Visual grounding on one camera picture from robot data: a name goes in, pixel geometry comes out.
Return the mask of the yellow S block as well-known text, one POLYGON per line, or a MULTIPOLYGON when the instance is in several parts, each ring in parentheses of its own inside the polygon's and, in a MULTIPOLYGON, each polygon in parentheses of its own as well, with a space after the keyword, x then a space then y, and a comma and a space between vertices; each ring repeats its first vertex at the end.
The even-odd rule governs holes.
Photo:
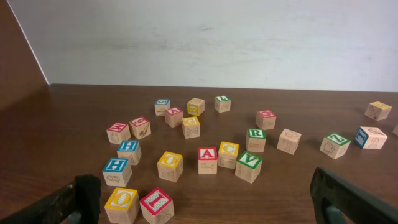
POLYGON ((382 103, 380 101, 371 102, 368 104, 364 113, 368 118, 372 118, 376 121, 384 120, 388 117, 392 106, 382 103))

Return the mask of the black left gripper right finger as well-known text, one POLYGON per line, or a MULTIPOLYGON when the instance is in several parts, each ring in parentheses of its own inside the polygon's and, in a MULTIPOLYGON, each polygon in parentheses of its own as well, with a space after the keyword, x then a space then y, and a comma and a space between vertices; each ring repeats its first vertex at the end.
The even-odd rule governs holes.
POLYGON ((310 183, 317 223, 397 224, 397 209, 327 169, 317 167, 310 183))

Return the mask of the green R block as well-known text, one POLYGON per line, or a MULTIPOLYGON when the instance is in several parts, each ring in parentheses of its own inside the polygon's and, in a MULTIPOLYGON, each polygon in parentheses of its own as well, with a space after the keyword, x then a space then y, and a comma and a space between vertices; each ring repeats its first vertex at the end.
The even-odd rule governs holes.
POLYGON ((246 150, 249 152, 264 152, 266 133, 263 129, 248 129, 246 134, 246 150))

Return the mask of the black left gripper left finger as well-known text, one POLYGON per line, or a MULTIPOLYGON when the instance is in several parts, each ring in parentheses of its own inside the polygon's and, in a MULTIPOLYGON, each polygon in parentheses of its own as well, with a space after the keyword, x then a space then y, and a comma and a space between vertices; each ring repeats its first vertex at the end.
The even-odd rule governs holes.
POLYGON ((61 223, 77 213, 78 223, 97 224, 100 198, 100 178, 92 174, 79 175, 61 189, 1 219, 1 223, 61 223))

